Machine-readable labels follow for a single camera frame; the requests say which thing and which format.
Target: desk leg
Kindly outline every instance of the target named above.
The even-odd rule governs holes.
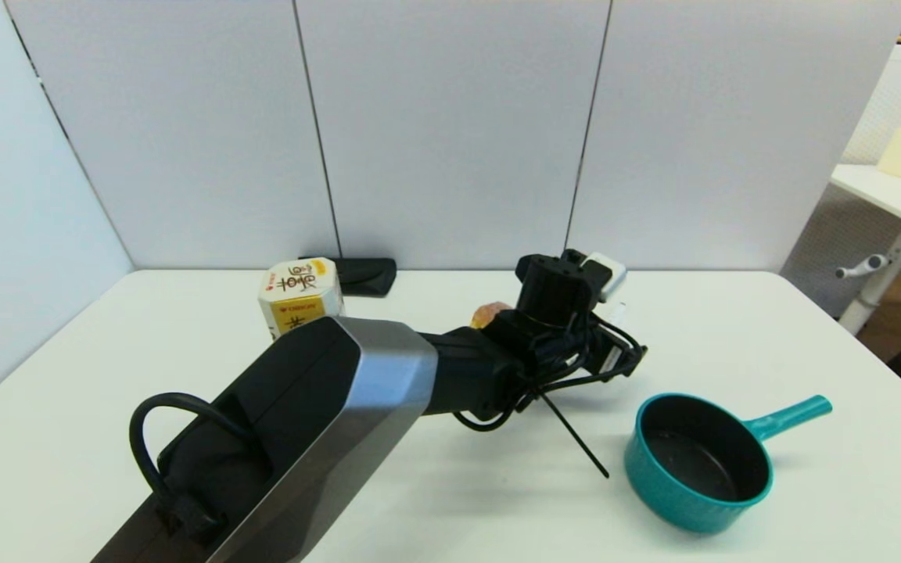
[[[864,288],[861,289],[861,293],[858,293],[850,306],[847,306],[847,310],[843,311],[843,317],[840,317],[841,327],[846,328],[852,335],[861,332],[861,328],[867,323],[871,314],[878,309],[883,295],[901,271],[901,231],[892,242],[886,256],[892,263],[875,272],[868,279]]]

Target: pot handle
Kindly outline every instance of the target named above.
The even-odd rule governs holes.
[[[781,432],[811,421],[812,419],[833,412],[833,405],[822,395],[812,396],[810,399],[802,400],[797,405],[791,405],[786,409],[780,409],[776,413],[767,414],[766,417],[744,421],[746,428],[753,432],[753,435],[759,441],[773,438]]]

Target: teal saucepan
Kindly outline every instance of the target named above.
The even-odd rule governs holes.
[[[628,480],[669,523],[714,534],[770,491],[774,470],[762,441],[833,410],[825,396],[740,421],[696,396],[653,396],[641,405],[625,451]]]

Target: white desk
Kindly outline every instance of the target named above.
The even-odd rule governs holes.
[[[127,446],[133,407],[164,391],[212,399],[268,345],[257,279],[128,275],[0,385],[0,562],[85,563],[110,538],[147,494]],[[518,289],[508,272],[407,271],[389,298],[347,306],[442,332]],[[540,402],[489,435],[425,418],[307,561],[901,560],[898,378],[772,274],[636,271],[621,298],[644,363],[554,395],[610,480]],[[835,412],[768,442],[771,494],[700,538],[648,512],[623,474],[637,407],[665,391],[744,418],[823,393]],[[189,418],[151,414],[151,451]]]
[[[840,164],[833,170],[830,182],[901,218],[901,178],[884,174],[875,167]],[[868,318],[877,309],[882,296],[901,271],[901,232],[886,256],[892,261],[890,266],[872,275],[864,289],[861,289],[861,293],[840,317],[840,325],[852,334],[857,334],[864,327]]]

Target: orange object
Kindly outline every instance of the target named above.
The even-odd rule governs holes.
[[[493,321],[493,318],[496,318],[501,310],[510,309],[512,309],[512,307],[503,302],[483,304],[483,306],[476,309],[475,314],[472,315],[472,328],[485,328]]]

